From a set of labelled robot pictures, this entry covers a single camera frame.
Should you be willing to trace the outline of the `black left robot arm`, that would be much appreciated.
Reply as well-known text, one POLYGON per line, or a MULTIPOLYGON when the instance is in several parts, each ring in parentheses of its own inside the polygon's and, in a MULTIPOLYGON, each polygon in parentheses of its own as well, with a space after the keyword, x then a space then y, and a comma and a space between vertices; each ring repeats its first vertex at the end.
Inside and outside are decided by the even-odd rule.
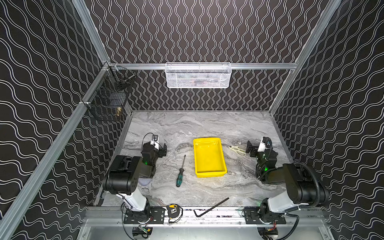
POLYGON ((138 224, 160 224, 163 210, 155 210, 138 188, 140 179, 152 179, 159 158, 167 155, 167 145, 152 140, 142 145, 141 156, 116 156, 103 180, 103 189, 123 201, 123 219, 138 224))

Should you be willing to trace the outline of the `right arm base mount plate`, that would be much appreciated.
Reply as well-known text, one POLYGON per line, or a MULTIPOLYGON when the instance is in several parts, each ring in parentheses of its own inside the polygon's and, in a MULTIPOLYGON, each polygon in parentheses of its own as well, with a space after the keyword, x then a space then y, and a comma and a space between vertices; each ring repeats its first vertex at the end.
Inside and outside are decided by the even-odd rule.
POLYGON ((285 225, 287 223, 282 214, 263 212, 260 207, 245 207, 242 216, 247 225, 285 225))

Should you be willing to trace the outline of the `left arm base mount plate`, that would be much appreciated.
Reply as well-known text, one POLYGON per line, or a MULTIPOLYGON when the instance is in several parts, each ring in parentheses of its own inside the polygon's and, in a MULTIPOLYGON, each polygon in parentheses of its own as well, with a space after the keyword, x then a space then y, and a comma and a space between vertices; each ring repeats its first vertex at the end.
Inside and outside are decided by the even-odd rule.
POLYGON ((165 218, 165 209, 162 207, 150 207, 142 212, 126 210, 123 217, 123 223, 126 225, 162 225, 165 218))

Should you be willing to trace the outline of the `green handled screwdriver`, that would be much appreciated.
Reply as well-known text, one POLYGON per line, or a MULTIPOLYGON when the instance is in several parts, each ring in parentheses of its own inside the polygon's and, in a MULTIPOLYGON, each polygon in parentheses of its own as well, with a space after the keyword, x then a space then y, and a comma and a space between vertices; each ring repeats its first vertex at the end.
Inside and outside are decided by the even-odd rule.
POLYGON ((183 182, 183 174, 184 174, 184 163, 185 163, 186 155, 184 155, 182 167, 179 169, 179 174, 176 180, 176 187, 179 188, 183 182))

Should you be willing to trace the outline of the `yellow black tape measure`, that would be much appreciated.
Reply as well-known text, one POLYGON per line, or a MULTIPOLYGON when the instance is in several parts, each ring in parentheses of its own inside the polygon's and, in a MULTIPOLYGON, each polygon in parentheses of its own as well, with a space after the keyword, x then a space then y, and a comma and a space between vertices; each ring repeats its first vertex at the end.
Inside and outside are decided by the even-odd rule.
POLYGON ((177 205, 177 204, 171 204, 167 206, 168 211, 168 223, 169 224, 175 224, 181 220, 184 214, 184 209, 177 205))

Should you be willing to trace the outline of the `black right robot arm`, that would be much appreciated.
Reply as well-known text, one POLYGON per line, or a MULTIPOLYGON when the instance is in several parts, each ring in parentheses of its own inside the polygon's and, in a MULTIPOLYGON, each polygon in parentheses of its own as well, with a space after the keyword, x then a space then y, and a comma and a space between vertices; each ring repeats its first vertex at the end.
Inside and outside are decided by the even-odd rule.
POLYGON ((248 141, 246 153, 257 160, 256 177, 262 184, 286 186, 284 192, 262 200, 259 207, 244 208, 248 225, 284 224, 284 215, 315 208, 329 200, 328 189, 312 167, 301 162, 276 166, 278 153, 270 138, 264 137, 259 146, 248 141))

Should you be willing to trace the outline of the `white mesh wall basket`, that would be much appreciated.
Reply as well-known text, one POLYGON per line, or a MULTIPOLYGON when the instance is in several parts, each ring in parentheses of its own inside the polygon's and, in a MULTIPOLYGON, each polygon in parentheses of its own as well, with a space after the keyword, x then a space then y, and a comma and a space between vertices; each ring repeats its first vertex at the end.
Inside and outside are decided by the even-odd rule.
POLYGON ((167 62, 165 75, 171 89, 226 89, 232 66, 228 62, 167 62))

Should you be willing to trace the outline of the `yellow plastic bin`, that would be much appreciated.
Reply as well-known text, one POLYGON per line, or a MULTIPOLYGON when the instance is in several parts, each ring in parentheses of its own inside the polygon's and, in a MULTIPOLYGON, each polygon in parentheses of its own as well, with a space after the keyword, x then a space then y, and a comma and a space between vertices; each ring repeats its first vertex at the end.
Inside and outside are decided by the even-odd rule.
POLYGON ((198 178, 223 177, 227 174, 220 138, 194 139, 193 146, 195 173, 198 178))

